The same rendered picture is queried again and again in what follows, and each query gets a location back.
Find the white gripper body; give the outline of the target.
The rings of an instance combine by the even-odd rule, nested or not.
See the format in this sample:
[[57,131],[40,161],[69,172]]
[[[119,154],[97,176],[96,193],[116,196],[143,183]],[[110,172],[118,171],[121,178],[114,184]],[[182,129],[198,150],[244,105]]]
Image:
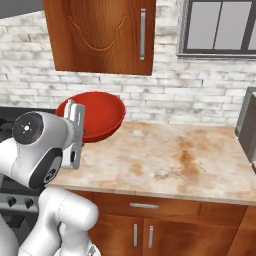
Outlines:
[[63,121],[67,127],[62,167],[78,169],[83,146],[85,106],[69,99],[64,108]]

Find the grey steel appliance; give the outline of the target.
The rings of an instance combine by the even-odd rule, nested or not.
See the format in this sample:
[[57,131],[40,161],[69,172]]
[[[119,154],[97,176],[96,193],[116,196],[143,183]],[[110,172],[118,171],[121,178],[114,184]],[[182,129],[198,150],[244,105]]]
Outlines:
[[246,90],[235,135],[256,174],[256,87]]

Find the dark framed window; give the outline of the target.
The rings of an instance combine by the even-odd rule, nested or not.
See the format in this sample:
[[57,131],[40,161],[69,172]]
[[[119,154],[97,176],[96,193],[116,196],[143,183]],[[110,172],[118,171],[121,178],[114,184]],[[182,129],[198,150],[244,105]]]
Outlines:
[[256,0],[183,0],[177,55],[256,59]]

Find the black and steel stove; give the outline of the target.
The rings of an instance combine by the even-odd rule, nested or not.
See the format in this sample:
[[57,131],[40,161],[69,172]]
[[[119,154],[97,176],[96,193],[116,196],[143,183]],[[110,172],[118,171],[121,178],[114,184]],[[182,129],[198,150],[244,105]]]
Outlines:
[[[66,124],[52,112],[0,107],[0,241],[22,244],[38,217],[38,199],[63,158]],[[17,202],[10,207],[9,197]],[[26,208],[25,200],[33,206]]]

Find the wooden corner cupboard panel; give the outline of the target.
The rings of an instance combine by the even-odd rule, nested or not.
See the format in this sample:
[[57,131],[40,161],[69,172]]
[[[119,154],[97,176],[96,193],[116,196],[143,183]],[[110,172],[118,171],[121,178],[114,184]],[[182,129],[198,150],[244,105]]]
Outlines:
[[227,256],[256,256],[256,206],[248,206]]

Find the wooden base cupboard door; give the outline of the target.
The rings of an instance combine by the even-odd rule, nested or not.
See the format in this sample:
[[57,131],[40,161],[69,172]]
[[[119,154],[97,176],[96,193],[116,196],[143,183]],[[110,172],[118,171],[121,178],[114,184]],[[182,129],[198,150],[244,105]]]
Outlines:
[[[138,245],[134,247],[134,224],[138,226]],[[92,242],[101,256],[142,256],[143,224],[137,217],[101,214],[89,231]]]
[[[149,226],[154,226],[148,248]],[[143,256],[227,256],[237,227],[144,220]]]

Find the grey range hood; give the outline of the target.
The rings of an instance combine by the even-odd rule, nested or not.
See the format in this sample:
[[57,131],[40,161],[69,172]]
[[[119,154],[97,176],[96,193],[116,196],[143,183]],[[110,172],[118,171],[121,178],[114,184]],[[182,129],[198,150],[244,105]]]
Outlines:
[[43,0],[0,0],[0,19],[43,10]]

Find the narrow wooden drawer front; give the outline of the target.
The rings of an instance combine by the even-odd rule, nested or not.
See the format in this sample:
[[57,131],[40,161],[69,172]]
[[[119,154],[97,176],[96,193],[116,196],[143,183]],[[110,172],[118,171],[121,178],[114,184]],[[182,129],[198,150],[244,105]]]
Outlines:
[[245,210],[246,206],[243,205],[203,202],[199,215],[216,220],[238,221]]

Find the wooden wall cupboard door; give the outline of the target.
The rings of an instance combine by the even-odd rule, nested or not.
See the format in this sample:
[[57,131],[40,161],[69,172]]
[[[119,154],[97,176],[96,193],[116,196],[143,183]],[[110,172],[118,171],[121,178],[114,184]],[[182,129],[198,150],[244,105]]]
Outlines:
[[[58,71],[152,74],[156,0],[43,0]],[[140,10],[146,9],[140,60]]]

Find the red bowl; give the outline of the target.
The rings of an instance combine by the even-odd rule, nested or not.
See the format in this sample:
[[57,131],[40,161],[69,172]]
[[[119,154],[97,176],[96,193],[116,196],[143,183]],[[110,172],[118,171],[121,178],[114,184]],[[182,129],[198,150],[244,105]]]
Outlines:
[[121,126],[126,109],[123,101],[107,92],[84,92],[71,97],[85,106],[84,143],[102,141]]

